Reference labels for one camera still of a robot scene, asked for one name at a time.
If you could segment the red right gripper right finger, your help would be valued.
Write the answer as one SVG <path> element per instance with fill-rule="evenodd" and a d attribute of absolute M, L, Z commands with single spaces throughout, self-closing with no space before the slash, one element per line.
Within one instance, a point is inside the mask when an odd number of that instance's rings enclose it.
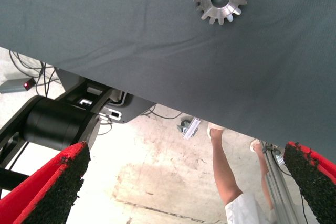
<path fill-rule="evenodd" d="M 285 165 L 318 223 L 335 223 L 335 163 L 298 142 L 288 142 Z"/>

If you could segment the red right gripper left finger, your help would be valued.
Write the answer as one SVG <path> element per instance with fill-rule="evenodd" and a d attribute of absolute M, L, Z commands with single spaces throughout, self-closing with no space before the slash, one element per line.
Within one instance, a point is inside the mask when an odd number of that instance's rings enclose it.
<path fill-rule="evenodd" d="M 86 142 L 58 153 L 1 199 L 1 223 L 66 223 L 89 162 Z"/>

